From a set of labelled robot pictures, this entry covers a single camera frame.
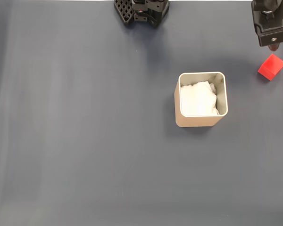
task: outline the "white cloth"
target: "white cloth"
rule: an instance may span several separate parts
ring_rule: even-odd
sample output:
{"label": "white cloth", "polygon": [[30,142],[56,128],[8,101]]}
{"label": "white cloth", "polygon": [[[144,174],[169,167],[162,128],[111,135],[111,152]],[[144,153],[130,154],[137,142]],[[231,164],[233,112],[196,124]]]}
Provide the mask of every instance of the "white cloth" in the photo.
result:
{"label": "white cloth", "polygon": [[181,87],[181,107],[184,115],[219,115],[217,96],[208,81]]}

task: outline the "table surface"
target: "table surface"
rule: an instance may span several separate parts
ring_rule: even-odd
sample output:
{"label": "table surface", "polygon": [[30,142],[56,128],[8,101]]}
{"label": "table surface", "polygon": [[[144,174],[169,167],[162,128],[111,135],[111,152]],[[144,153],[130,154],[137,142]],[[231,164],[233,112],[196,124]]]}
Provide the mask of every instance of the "table surface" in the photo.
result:
{"label": "table surface", "polygon": [[[158,29],[125,28],[111,1],[6,16],[0,226],[283,226],[283,70],[257,73],[250,2],[171,2]],[[178,76],[210,71],[228,114],[178,127]]]}

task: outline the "container rim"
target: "container rim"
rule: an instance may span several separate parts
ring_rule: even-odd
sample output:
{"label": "container rim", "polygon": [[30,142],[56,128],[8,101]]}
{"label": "container rim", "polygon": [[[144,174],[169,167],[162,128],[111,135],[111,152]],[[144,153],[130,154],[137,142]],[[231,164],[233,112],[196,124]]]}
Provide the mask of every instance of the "container rim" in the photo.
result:
{"label": "container rim", "polygon": [[[180,78],[183,75],[196,75],[196,74],[220,74],[223,77],[224,80],[224,86],[225,86],[225,104],[226,104],[226,112],[224,114],[220,114],[220,115],[185,115],[182,112],[182,107],[181,107],[181,84],[180,84]],[[180,113],[187,118],[197,118],[197,117],[216,117],[216,118],[220,118],[225,116],[228,113],[228,105],[227,105],[227,91],[226,91],[226,81],[225,81],[225,75],[222,72],[192,72],[192,73],[182,73],[179,78],[178,78],[178,85],[179,85],[179,102],[180,102]]]}

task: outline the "blue-gray surface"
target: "blue-gray surface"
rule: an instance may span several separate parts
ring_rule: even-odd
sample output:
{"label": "blue-gray surface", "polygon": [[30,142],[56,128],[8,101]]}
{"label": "blue-gray surface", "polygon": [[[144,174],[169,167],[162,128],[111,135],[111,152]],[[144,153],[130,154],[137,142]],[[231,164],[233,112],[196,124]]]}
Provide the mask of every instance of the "blue-gray surface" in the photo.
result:
{"label": "blue-gray surface", "polygon": [[[154,30],[111,1],[2,1],[0,226],[283,226],[269,54],[249,2],[171,2]],[[178,76],[206,71],[225,74],[229,113],[179,128]]]}

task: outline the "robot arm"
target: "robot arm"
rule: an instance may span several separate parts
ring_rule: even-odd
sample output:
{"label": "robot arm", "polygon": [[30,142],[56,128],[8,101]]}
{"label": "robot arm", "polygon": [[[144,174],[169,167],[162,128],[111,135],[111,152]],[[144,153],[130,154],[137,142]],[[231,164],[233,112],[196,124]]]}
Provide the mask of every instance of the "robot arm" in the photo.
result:
{"label": "robot arm", "polygon": [[260,46],[276,51],[283,42],[283,0],[253,0],[251,7]]}
{"label": "robot arm", "polygon": [[[157,27],[169,10],[169,1],[114,0],[114,6],[126,26],[142,21]],[[251,7],[260,46],[276,51],[283,42],[283,0],[253,0]]]}

